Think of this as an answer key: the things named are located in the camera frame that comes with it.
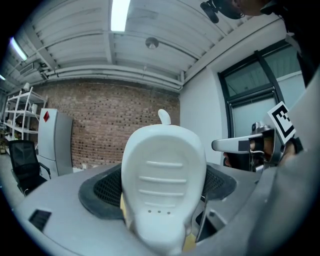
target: window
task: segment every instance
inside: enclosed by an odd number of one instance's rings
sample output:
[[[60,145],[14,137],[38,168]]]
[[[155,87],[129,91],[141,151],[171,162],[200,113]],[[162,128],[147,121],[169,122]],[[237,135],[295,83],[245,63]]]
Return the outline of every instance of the window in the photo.
[[[228,116],[228,136],[251,133],[251,126],[283,101],[290,109],[305,91],[297,51],[284,40],[218,74]]]

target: red sticker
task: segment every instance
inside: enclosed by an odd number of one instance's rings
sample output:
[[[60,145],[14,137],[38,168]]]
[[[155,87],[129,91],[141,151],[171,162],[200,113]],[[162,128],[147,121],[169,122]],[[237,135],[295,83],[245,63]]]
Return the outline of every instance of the red sticker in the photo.
[[[43,116],[43,119],[44,119],[45,122],[48,121],[48,119],[49,119],[49,112],[48,112],[48,111],[45,112],[45,114],[44,114],[44,116]]]

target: fluorescent light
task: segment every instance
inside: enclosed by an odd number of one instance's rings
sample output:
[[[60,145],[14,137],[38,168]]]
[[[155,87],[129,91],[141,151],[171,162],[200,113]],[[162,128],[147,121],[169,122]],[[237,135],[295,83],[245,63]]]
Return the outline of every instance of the fluorescent light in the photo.
[[[16,53],[19,54],[21,59],[26,61],[27,60],[27,55],[22,51],[22,49],[20,48],[20,46],[17,44],[16,40],[13,37],[10,40],[10,44],[15,49]]]
[[[112,1],[111,31],[125,31],[129,4],[130,0]]]

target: black vent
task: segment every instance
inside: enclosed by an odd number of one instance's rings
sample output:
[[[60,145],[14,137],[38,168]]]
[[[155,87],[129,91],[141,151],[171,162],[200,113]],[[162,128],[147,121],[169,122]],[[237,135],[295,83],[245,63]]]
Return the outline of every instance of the black vent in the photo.
[[[225,181],[212,172],[207,171],[205,175],[204,186],[202,190],[202,195],[205,197],[208,192],[217,190],[225,184]]]
[[[120,207],[122,185],[121,169],[99,180],[93,188],[94,194],[104,202]]]
[[[32,216],[29,218],[29,221],[41,232],[44,230],[51,212],[44,210],[35,210]]]

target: gray refrigerator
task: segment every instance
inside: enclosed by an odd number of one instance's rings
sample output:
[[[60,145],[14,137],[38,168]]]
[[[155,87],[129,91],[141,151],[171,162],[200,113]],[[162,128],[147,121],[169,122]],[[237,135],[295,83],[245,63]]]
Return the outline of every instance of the gray refrigerator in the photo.
[[[41,109],[38,128],[38,161],[50,169],[51,179],[73,173],[71,160],[72,118],[53,108]],[[41,167],[41,176],[49,175]]]

